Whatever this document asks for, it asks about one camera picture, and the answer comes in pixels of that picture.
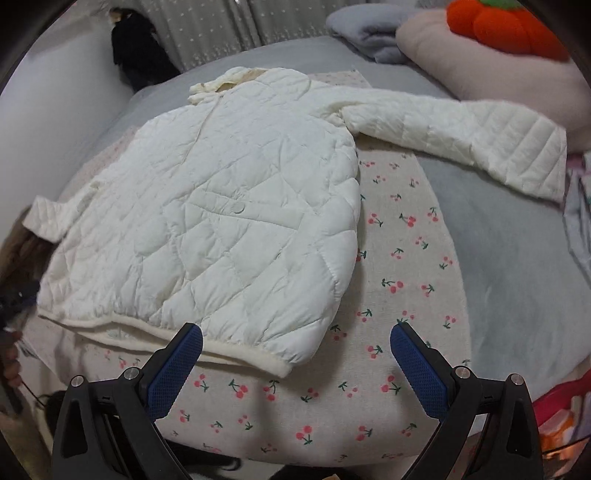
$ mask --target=person's hand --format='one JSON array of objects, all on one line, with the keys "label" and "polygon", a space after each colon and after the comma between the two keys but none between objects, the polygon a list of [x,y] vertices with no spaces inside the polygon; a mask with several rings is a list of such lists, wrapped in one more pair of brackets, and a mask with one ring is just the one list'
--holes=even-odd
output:
[{"label": "person's hand", "polygon": [[4,377],[12,388],[20,387],[22,378],[20,376],[21,364],[18,363],[18,349],[15,345],[22,338],[22,332],[2,332],[4,342],[0,344],[0,355],[4,365]]}]

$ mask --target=hair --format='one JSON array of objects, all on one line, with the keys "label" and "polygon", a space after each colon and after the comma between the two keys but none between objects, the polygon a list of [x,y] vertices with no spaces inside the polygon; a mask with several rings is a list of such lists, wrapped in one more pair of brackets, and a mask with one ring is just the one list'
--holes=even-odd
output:
[{"label": "hair", "polygon": [[119,15],[121,15],[121,18],[127,18],[131,14],[136,14],[138,12],[136,10],[134,10],[133,8],[113,7],[109,10],[109,13],[110,14],[119,14]]}]

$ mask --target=pink pillow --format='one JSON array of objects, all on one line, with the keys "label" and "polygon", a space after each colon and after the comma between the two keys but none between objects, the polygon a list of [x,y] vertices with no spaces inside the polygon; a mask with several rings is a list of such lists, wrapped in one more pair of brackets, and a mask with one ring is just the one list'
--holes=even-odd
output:
[{"label": "pink pillow", "polygon": [[510,55],[450,32],[445,10],[428,10],[396,33],[400,50],[460,100],[521,103],[565,127],[569,152],[591,150],[591,89],[577,66]]}]

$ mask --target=blue gripper pad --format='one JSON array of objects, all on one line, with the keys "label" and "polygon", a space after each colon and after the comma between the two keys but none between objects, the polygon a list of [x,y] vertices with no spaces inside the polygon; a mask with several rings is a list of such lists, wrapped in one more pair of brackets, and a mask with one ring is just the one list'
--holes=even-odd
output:
[{"label": "blue gripper pad", "polygon": [[392,328],[390,348],[425,413],[443,421],[449,409],[448,390],[424,356],[430,349],[407,324],[398,324]]},{"label": "blue gripper pad", "polygon": [[146,411],[151,421],[168,415],[202,351],[203,335],[194,324],[186,324],[163,350],[169,357],[148,386]]}]

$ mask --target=folded gray blanket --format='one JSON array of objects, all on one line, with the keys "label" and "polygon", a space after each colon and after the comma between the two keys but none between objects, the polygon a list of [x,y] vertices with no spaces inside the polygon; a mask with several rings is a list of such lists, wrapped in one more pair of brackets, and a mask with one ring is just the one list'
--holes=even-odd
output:
[{"label": "folded gray blanket", "polygon": [[396,30],[421,9],[388,4],[359,4],[333,12],[326,28],[377,63],[404,63]]}]

